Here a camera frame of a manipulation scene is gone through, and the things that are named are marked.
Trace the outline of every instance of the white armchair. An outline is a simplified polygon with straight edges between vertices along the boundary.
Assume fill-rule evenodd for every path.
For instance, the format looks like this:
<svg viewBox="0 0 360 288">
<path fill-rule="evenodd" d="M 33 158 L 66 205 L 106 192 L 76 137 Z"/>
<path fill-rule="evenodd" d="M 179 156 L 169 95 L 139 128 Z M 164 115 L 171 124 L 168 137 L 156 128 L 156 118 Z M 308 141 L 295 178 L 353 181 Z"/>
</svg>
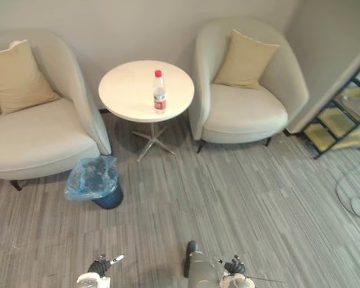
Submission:
<svg viewBox="0 0 360 288">
<path fill-rule="evenodd" d="M 232 29 L 263 43 L 280 45 L 260 79 L 260 89 L 213 84 Z M 201 143 L 270 139 L 286 128 L 308 101 L 300 66 L 283 35 L 267 24 L 242 16 L 218 19 L 201 29 L 193 80 L 196 91 L 189 108 L 190 125 L 194 139 Z"/>
<path fill-rule="evenodd" d="M 0 178 L 12 180 L 18 190 L 15 180 L 56 174 L 80 158 L 111 153 L 103 119 L 70 48 L 48 31 L 22 29 L 0 32 L 0 50 L 23 39 L 62 98 L 7 115 L 0 110 Z"/>
</svg>

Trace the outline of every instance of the water bottle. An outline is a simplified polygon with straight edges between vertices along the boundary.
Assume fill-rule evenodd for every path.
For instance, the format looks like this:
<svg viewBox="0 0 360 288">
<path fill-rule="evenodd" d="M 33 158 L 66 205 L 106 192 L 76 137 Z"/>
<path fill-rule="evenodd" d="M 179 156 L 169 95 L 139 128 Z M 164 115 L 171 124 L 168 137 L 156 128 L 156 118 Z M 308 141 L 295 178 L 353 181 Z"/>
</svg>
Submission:
<svg viewBox="0 0 360 288">
<path fill-rule="evenodd" d="M 154 103 L 157 114 L 163 114 L 166 111 L 166 86 L 164 84 L 161 70 L 155 71 Z"/>
</svg>

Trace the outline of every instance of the table leg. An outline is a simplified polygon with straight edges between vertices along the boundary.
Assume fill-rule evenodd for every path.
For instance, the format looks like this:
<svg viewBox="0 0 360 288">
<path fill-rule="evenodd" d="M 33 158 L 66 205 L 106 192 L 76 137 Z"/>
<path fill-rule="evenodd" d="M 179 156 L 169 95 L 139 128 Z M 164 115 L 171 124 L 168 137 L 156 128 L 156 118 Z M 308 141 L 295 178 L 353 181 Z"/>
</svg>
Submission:
<svg viewBox="0 0 360 288">
<path fill-rule="evenodd" d="M 139 157 L 137 158 L 137 162 L 140 162 L 142 158 L 145 156 L 145 154 L 148 152 L 148 150 L 152 147 L 153 144 L 157 144 L 158 146 L 162 147 L 164 150 L 172 153 L 173 155 L 176 155 L 175 152 L 173 152 L 167 145 L 165 145 L 163 142 L 158 140 L 158 138 L 165 132 L 167 127 L 162 128 L 157 134 L 155 132 L 155 124 L 150 123 L 151 127 L 151 135 L 142 134 L 140 132 L 132 131 L 133 134 L 143 137 L 145 139 L 148 139 L 148 143 L 144 146 L 143 151 L 140 153 Z"/>
</svg>

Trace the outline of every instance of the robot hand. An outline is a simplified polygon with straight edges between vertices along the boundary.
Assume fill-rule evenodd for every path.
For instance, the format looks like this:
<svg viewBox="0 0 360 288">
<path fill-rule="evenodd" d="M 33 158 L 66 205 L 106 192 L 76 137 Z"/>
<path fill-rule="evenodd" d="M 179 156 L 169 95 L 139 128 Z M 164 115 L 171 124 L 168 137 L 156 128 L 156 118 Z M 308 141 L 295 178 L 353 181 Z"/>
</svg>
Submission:
<svg viewBox="0 0 360 288">
<path fill-rule="evenodd" d="M 88 272 L 80 275 L 76 281 L 76 288 L 109 288 L 110 278 L 105 277 L 107 270 L 113 265 L 118 263 L 124 258 L 124 255 L 115 256 L 111 261 L 106 260 L 105 255 L 93 261 L 90 265 Z"/>
<path fill-rule="evenodd" d="M 245 273 L 245 266 L 244 263 L 240 260 L 239 256 L 234 255 L 234 259 L 232 259 L 232 262 L 226 262 L 224 264 L 225 270 L 228 271 L 229 274 L 242 274 Z"/>
</svg>

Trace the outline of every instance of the blue plastic bag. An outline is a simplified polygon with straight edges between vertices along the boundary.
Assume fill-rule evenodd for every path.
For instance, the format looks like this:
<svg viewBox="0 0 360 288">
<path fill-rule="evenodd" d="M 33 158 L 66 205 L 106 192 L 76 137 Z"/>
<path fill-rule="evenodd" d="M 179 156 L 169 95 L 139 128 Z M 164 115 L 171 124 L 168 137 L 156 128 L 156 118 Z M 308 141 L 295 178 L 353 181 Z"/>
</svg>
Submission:
<svg viewBox="0 0 360 288">
<path fill-rule="evenodd" d="M 79 160 L 65 186 L 65 198 L 89 201 L 108 196 L 118 186 L 117 158 L 100 156 Z"/>
</svg>

